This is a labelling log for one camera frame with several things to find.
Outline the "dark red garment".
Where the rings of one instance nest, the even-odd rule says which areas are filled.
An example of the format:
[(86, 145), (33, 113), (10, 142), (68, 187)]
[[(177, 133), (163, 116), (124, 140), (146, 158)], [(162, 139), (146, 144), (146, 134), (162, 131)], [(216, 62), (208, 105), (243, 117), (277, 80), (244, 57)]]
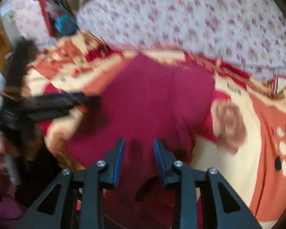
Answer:
[(190, 162), (196, 135), (208, 135), (218, 147), (236, 150), (228, 121), (207, 116), (215, 93), (214, 75), (200, 66), (159, 64), (144, 55), (130, 61), (104, 89), (98, 106), (89, 108), (67, 152), (88, 167), (124, 139), (118, 186), (104, 197), (105, 213), (126, 228), (170, 228), (174, 192), (158, 178), (153, 142)]

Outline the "red orange cream love blanket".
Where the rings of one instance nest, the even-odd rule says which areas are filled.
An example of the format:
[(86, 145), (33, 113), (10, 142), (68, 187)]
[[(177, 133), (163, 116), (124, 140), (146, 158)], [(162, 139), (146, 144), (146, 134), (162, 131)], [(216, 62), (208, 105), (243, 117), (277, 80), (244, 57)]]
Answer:
[[(26, 92), (37, 96), (80, 91), (101, 96), (139, 55), (166, 66), (200, 66), (214, 75), (215, 93), (207, 125), (213, 126), (217, 113), (222, 112), (230, 139), (238, 148), (227, 151), (211, 136), (196, 135), (191, 161), (182, 161), (202, 171), (216, 168), (261, 227), (272, 228), (286, 212), (286, 78), (278, 76), (261, 83), (221, 60), (174, 48), (111, 47), (90, 32), (81, 31), (38, 55), (25, 78)], [(93, 107), (78, 106), (67, 117), (41, 123), (46, 147), (64, 168), (87, 168), (65, 146)]]

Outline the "blue plastic bag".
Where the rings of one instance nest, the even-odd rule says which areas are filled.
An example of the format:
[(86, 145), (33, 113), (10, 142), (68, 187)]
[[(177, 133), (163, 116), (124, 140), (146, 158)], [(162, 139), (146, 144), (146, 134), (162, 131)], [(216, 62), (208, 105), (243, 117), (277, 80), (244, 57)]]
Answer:
[(55, 29), (59, 37), (70, 36), (77, 32), (78, 25), (73, 16), (64, 14), (56, 18)]

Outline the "white floral quilt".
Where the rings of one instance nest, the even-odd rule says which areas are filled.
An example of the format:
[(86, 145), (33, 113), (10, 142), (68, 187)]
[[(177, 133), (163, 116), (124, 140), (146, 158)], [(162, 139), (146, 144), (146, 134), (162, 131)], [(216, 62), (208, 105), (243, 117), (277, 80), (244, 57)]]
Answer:
[(286, 18), (273, 0), (90, 0), (77, 21), (109, 44), (178, 46), (257, 79), (286, 76)]

